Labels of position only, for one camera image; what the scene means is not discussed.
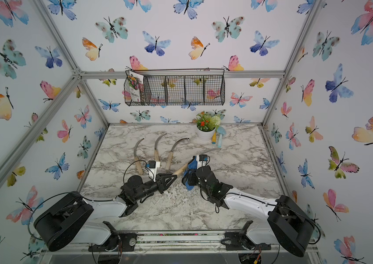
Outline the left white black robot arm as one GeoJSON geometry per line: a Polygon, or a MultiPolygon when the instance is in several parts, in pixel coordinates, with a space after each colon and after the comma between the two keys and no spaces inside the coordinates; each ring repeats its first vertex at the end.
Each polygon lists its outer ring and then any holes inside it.
{"type": "Polygon", "coordinates": [[[175,174],[158,174],[144,182],[141,176],[131,176],[121,193],[110,200],[94,201],[77,191],[69,192],[34,221],[34,228],[51,252],[70,244],[89,244],[90,252],[122,251],[136,236],[125,238],[111,223],[96,220],[131,215],[154,193],[164,193],[176,179],[175,174]]]}

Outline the blue grey rag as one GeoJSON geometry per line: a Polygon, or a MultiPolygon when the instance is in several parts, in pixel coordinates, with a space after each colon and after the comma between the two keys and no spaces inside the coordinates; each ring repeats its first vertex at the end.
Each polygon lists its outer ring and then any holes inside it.
{"type": "Polygon", "coordinates": [[[187,164],[187,167],[184,171],[184,175],[182,178],[183,185],[189,191],[193,190],[193,188],[197,185],[196,170],[197,170],[196,156],[193,156],[190,162],[187,164]]]}

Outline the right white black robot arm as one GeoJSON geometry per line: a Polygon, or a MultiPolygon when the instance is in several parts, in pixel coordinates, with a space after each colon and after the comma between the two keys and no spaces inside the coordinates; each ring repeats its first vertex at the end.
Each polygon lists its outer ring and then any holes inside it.
{"type": "Polygon", "coordinates": [[[205,200],[215,206],[216,213],[221,208],[233,209],[266,220],[271,230],[265,235],[252,231],[251,223],[244,226],[248,241],[261,244],[273,240],[292,255],[304,256],[317,226],[290,197],[269,199],[248,194],[219,181],[210,166],[187,169],[182,182],[186,187],[199,187],[205,200]]]}

